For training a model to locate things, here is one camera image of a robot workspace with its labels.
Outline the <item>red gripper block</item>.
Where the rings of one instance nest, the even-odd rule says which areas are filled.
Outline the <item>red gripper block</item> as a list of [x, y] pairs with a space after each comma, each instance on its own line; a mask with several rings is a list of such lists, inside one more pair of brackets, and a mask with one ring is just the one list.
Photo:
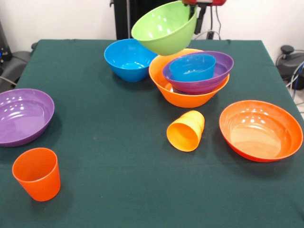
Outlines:
[[199, 16], [197, 18], [196, 27], [194, 34], [199, 34], [201, 32], [203, 18], [206, 12], [207, 6], [222, 6], [226, 3], [227, 0], [182, 0], [182, 2], [190, 7], [189, 18], [192, 18], [195, 12], [195, 5], [200, 7]]

